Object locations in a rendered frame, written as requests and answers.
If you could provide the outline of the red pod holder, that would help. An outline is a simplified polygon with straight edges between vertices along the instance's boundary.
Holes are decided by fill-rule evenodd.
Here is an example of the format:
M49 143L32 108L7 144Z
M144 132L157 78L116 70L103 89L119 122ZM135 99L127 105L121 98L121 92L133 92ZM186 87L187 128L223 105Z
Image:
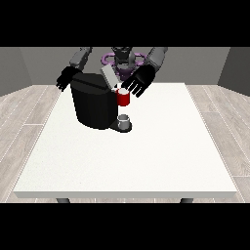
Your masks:
M117 104L120 106L126 106L130 103L130 92L124 88L118 89L116 92Z

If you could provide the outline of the black coffee machine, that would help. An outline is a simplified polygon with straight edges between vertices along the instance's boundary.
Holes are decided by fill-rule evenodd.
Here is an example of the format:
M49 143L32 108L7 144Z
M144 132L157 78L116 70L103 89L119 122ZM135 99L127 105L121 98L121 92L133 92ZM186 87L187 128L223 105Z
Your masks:
M124 129L118 124L117 97L106 84L104 77L96 73L76 73L70 82L77 119L92 129L113 129L120 133L132 130L132 123Z

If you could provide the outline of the pale grey machine lid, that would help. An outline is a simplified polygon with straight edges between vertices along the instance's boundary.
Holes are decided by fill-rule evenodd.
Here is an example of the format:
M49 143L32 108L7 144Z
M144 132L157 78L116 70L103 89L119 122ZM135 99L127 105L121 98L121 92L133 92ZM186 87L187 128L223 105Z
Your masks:
M119 80L110 64L107 64L101 68L101 74L103 75L104 80L110 89L113 89L119 83Z

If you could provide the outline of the small grey cup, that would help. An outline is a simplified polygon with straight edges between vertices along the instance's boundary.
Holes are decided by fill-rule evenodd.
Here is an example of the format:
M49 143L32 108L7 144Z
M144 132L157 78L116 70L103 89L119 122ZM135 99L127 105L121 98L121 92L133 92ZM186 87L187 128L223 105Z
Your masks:
M117 117L118 120L118 128L121 130L126 130L130 126L130 118L127 114L120 114Z

